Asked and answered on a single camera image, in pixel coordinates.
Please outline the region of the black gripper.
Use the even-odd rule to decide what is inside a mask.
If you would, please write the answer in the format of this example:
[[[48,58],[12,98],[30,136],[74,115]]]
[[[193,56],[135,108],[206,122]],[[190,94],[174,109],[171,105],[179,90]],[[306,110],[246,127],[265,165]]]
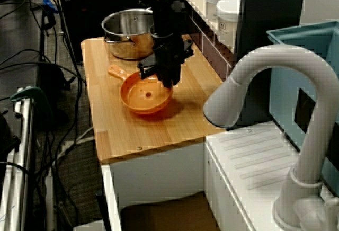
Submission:
[[[140,79],[156,75],[164,87],[178,83],[181,65],[193,55],[192,40],[183,40],[180,34],[165,37],[152,35],[153,54],[137,64]]]

